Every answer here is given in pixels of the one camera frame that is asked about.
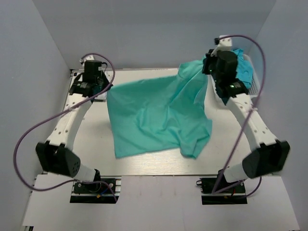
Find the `green t shirt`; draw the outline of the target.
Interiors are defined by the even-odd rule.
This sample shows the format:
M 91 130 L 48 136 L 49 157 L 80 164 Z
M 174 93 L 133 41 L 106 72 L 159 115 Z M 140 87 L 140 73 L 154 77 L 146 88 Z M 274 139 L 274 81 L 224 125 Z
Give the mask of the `green t shirt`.
M 208 78 L 203 60 L 183 63 L 175 75 L 112 87 L 107 108 L 117 158 L 178 148 L 197 158 L 210 140 L 205 114 Z

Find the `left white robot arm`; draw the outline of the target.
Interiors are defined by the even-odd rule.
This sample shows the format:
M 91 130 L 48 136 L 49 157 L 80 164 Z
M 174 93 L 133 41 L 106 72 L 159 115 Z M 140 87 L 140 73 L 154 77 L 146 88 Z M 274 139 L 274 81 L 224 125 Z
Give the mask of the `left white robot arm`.
M 83 165 L 80 158 L 73 153 L 73 146 L 93 99 L 82 105 L 78 103 L 101 92 L 110 83 L 103 71 L 103 65 L 107 63 L 97 60 L 86 60 L 83 63 L 84 71 L 74 79 L 66 98 L 65 110 L 68 112 L 60 116 L 46 141 L 36 145 L 36 153 L 44 171 L 79 181 L 98 180 L 97 170 Z

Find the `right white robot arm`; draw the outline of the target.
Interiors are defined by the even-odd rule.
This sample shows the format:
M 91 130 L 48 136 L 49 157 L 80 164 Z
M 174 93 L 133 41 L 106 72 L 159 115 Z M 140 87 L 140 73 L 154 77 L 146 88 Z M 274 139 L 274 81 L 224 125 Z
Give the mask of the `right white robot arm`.
M 237 119 L 251 150 L 240 163 L 218 172 L 219 187 L 279 172 L 290 152 L 289 143 L 278 140 L 253 109 L 247 87 L 236 76 L 237 66 L 231 51 L 209 50 L 203 60 L 202 72 L 212 76 L 218 97 Z

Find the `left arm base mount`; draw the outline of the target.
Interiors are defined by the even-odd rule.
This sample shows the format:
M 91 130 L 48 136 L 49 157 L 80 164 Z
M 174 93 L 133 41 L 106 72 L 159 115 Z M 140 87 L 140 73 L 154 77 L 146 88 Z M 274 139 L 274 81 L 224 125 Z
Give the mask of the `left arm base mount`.
M 73 183 L 72 192 L 70 196 L 70 203 L 72 204 L 115 204 L 119 199 L 121 191 L 121 177 L 101 177 L 101 180 L 106 182 L 109 186 L 98 184 L 84 184 L 81 182 Z

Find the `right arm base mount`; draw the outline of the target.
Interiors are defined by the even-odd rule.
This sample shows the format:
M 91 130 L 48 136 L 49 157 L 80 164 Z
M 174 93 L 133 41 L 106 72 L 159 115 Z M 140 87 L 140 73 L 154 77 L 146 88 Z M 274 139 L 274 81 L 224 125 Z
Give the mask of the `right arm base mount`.
M 244 183 L 223 192 L 212 194 L 216 178 L 200 178 L 196 186 L 201 189 L 202 205 L 245 205 L 247 204 Z

